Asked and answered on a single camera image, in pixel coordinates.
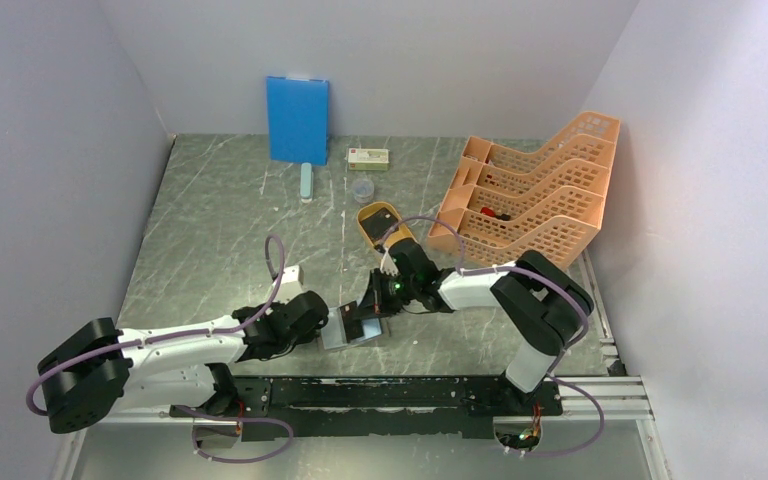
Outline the beige card holder wallet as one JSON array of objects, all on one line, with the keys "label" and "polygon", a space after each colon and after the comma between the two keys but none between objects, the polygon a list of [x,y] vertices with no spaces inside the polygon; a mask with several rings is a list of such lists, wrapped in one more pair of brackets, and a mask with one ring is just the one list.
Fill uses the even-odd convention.
[{"label": "beige card holder wallet", "polygon": [[370,308],[361,308],[352,301],[329,309],[325,326],[319,330],[319,347],[323,351],[343,350],[388,335],[385,319],[374,316]]}]

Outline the yellow oval tray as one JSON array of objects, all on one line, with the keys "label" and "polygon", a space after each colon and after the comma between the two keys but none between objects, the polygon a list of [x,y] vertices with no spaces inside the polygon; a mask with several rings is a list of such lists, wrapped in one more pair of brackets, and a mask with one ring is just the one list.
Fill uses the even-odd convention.
[{"label": "yellow oval tray", "polygon": [[390,203],[376,201],[363,206],[357,213],[357,224],[369,246],[383,257],[386,247],[402,242],[398,251],[407,250],[406,240],[412,242],[413,250],[421,247],[409,227],[402,223],[402,217]]}]

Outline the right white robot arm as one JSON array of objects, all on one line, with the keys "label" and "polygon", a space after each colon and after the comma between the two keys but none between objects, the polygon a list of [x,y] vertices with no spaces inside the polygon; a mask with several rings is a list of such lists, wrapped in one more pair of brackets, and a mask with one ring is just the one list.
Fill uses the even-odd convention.
[{"label": "right white robot arm", "polygon": [[364,320],[395,316],[413,303],[430,313],[473,308],[502,310],[523,342],[506,368],[499,391],[502,406],[522,414],[538,399],[537,387],[568,348],[585,335],[592,297],[536,250],[500,266],[440,269],[413,239],[388,249],[396,271],[371,270],[359,300],[339,307],[346,336],[355,340]]}]

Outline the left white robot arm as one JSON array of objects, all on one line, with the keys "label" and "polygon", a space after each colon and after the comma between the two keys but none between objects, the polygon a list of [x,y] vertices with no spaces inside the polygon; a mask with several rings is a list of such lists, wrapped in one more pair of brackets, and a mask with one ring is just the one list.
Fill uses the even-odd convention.
[{"label": "left white robot arm", "polygon": [[55,434],[72,433],[112,413],[186,406],[221,416],[233,409],[234,363],[270,360],[312,341],[329,308],[312,291],[270,306],[244,307],[198,324],[118,328],[111,318],[86,323],[37,365],[29,409]]}]

